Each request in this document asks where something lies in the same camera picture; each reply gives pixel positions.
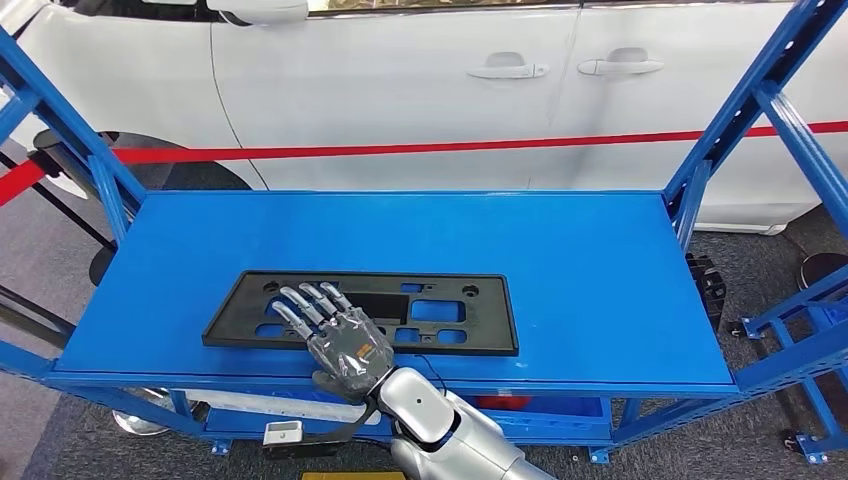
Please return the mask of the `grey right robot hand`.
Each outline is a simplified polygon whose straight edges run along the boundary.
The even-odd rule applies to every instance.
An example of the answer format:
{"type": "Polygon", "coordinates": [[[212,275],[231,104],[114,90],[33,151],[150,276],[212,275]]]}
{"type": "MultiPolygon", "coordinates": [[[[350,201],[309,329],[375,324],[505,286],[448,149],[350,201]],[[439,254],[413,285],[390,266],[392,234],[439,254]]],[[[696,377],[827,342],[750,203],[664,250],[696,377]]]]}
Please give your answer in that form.
{"type": "Polygon", "coordinates": [[[394,350],[374,321],[334,285],[302,283],[279,290],[271,308],[301,336],[320,369],[322,390],[358,404],[395,368],[394,350]]]}

